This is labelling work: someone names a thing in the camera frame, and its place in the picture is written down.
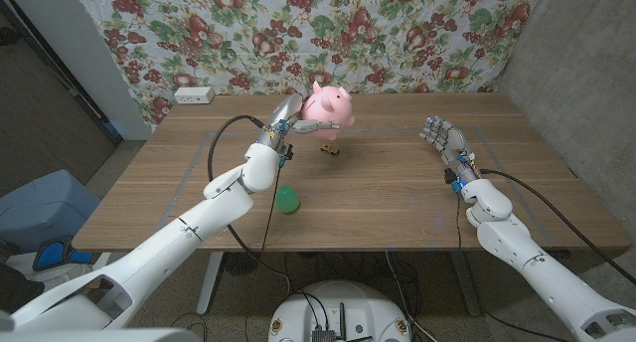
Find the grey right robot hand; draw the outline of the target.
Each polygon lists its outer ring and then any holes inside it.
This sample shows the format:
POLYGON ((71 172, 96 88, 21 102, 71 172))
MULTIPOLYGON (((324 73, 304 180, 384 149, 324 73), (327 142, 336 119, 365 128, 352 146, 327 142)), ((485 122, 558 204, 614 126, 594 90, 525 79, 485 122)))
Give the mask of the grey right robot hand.
POLYGON ((444 181, 455 192, 480 178, 474 152, 462 131, 450 121, 438 116, 429 117, 419 137, 440 153, 445 165, 444 181))

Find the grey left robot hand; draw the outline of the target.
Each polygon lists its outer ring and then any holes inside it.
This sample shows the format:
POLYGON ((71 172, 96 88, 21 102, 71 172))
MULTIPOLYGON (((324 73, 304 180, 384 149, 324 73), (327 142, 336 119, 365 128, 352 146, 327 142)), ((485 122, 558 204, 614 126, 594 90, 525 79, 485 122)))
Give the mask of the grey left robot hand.
POLYGON ((299 93, 289 95, 272 112, 256 143, 265 145, 277 153, 282 153, 285 136, 290 132, 308 134, 322 129, 339 129, 341 125, 334 121, 302 119, 302 96, 299 93))

